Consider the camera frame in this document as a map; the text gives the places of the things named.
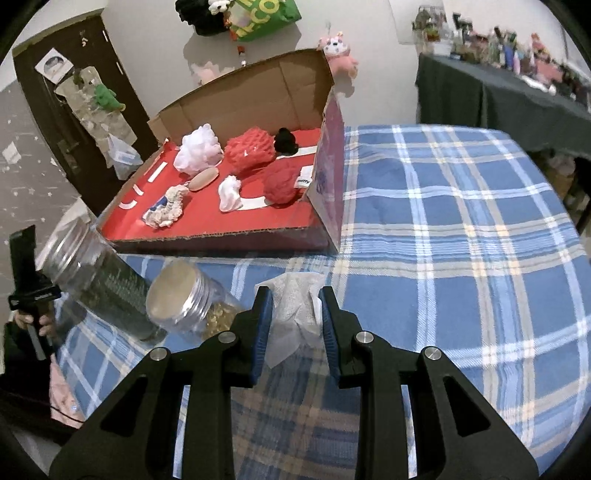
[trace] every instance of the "clear plastic jar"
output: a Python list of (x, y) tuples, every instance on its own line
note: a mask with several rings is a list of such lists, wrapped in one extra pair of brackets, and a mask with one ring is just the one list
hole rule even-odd
[(228, 330), (245, 309), (195, 265), (174, 260), (152, 282), (146, 310), (156, 325), (198, 342)]
[(150, 285), (81, 219), (50, 240), (41, 269), (62, 291), (101, 320), (148, 343), (166, 332), (150, 322), (145, 299)]

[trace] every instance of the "white wall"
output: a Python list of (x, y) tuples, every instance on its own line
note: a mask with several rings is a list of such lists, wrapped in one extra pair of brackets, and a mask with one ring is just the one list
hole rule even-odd
[[(17, 46), (43, 30), (65, 20), (104, 8), (107, 3), (108, 0), (50, 0), (33, 16), (13, 46)], [(16, 79), (14, 61), (12, 54), (9, 53), (0, 65), (0, 90), (4, 90)]]
[[(237, 66), (236, 44), (225, 34), (199, 37), (181, 22), (175, 0), (50, 0), (17, 40), (20, 43), (56, 23), (106, 4), (103, 20), (121, 63), (152, 116), (194, 89), (191, 63), (211, 60), (221, 67)], [(296, 26), (246, 44), (249, 62), (295, 48), (315, 47), (326, 34), (342, 30), (360, 62), (354, 91), (339, 85), (348, 125), (414, 123), (417, 56), (413, 46), (398, 44), (390, 1), (297, 0), (303, 19)], [(451, 17), (461, 12), (478, 31), (495, 25), (512, 28), (521, 40), (538, 32), (558, 58), (564, 56), (560, 26), (539, 0), (444, 0)], [(16, 79), (11, 56), (0, 66), (0, 90)]]
[[(349, 124), (412, 122), (417, 96), (414, 47), (398, 44), (388, 0), (297, 0), (303, 19), (297, 26), (245, 44), (248, 61), (295, 48), (316, 47), (326, 35), (345, 33), (352, 56), (360, 61), (355, 92), (341, 106)], [(174, 0), (111, 0), (103, 20), (122, 64), (148, 115), (154, 115), (194, 89), (190, 63), (208, 60), (237, 66), (236, 43), (229, 35), (204, 38), (181, 22)]]

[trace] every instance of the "blue plaid blanket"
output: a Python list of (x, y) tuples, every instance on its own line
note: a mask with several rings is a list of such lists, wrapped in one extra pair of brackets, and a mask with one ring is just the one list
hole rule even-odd
[[(404, 349), (442, 348), (545, 470), (591, 403), (591, 267), (559, 199), (501, 132), (369, 126), (347, 140), (339, 255), (191, 260), (246, 306), (255, 284), (286, 271), (327, 274), (364, 329)], [(168, 259), (126, 260), (153, 279)], [(80, 315), (67, 300), (58, 308), (60, 322)], [(90, 415), (145, 351), (87, 315), (58, 359)], [(232, 392), (237, 478), (354, 478), (359, 392), (328, 374), (324, 352), (302, 348)]]

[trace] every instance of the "dark tablecloth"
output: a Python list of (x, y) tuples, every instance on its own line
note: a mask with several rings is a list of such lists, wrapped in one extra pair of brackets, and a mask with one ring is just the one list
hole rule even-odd
[(531, 88), (511, 72), (422, 54), (416, 85), (422, 124), (501, 130), (525, 151), (553, 148), (591, 160), (587, 110)]

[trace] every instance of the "hand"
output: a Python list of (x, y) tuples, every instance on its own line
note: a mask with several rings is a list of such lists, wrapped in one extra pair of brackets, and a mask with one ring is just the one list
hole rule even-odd
[[(56, 317), (53, 310), (53, 302), (40, 306), (39, 310), (41, 312), (41, 318), (39, 318), (39, 324), (41, 325), (39, 335), (54, 338), (56, 336)], [(33, 316), (19, 310), (14, 316), (14, 322), (21, 329), (26, 329), (27, 325), (33, 323)]]

